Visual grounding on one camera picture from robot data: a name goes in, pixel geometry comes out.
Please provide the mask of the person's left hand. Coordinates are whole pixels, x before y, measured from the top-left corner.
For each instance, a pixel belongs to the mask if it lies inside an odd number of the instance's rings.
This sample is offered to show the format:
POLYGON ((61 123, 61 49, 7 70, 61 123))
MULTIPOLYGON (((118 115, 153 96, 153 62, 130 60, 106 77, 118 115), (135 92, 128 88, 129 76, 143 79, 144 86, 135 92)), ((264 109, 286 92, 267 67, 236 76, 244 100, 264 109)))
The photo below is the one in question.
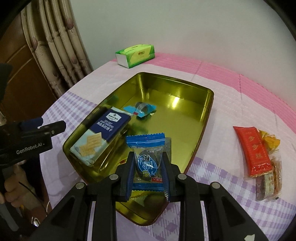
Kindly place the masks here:
POLYGON ((13 165, 12 174, 4 181, 1 204, 10 203, 13 207, 32 210, 44 205, 44 182, 40 169, 21 161, 13 165))

